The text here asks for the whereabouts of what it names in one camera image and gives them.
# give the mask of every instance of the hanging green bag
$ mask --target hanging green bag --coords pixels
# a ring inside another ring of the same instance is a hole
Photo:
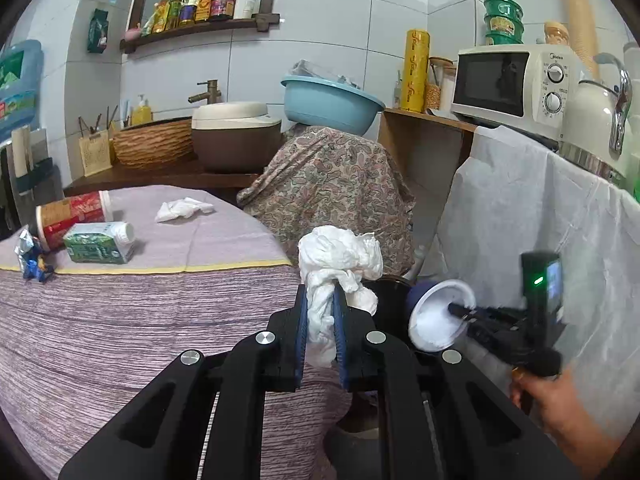
[[[108,11],[95,9],[94,16],[89,24],[89,38],[86,49],[94,54],[102,54],[107,48],[107,33],[109,22],[107,21]]]

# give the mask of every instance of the metal screw head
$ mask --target metal screw head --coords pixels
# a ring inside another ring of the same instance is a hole
[[[457,350],[445,350],[442,353],[442,360],[450,365],[457,365],[462,361],[462,355]]]
[[[386,341],[386,335],[384,332],[379,332],[378,330],[372,330],[367,334],[367,341],[373,343],[374,345],[379,345]]]
[[[180,356],[183,365],[194,365],[200,360],[200,353],[197,350],[187,350]]]
[[[273,332],[260,332],[255,335],[255,340],[261,345],[268,345],[276,340],[276,335]]]

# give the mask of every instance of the light blue basin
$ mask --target light blue basin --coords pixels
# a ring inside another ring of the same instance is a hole
[[[385,104],[371,94],[318,77],[289,75],[280,83],[286,87],[284,113],[295,123],[328,126],[362,136],[376,114],[385,109]]]

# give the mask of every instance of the human hand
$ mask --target human hand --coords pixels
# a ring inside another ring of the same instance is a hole
[[[545,431],[555,438],[585,479],[595,478],[613,457],[618,443],[604,435],[584,409],[571,371],[549,380],[516,368],[512,377],[513,403],[520,407],[522,393],[529,392],[538,402]]]

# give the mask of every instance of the green bowl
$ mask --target green bowl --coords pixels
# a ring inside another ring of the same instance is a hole
[[[501,34],[500,32],[489,32],[484,35],[485,45],[510,45],[510,44],[522,44],[521,41],[516,40],[513,36],[507,34]]]
[[[513,0],[484,0],[484,8],[487,14],[505,16],[512,20],[522,20],[524,12],[522,7]]]
[[[520,20],[505,18],[501,14],[486,14],[484,16],[484,24],[487,32],[502,32],[518,41],[522,41],[524,25]]]

